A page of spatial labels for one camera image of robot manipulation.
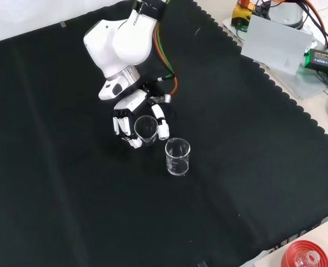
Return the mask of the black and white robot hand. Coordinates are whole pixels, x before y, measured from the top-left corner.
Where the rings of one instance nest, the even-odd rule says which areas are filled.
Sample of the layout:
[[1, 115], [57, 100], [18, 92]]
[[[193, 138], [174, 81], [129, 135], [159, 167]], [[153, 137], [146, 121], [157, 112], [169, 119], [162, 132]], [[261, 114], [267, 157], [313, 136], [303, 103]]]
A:
[[157, 136], [160, 140], [166, 140], [170, 136], [169, 125], [165, 114], [160, 107], [161, 103], [170, 103], [171, 96], [164, 94], [162, 96], [151, 96], [148, 90], [137, 89], [130, 95], [120, 100], [113, 109], [113, 129], [117, 136], [129, 143], [130, 146], [137, 149], [141, 147], [144, 140], [135, 133], [133, 116], [144, 105], [148, 105], [158, 124]]

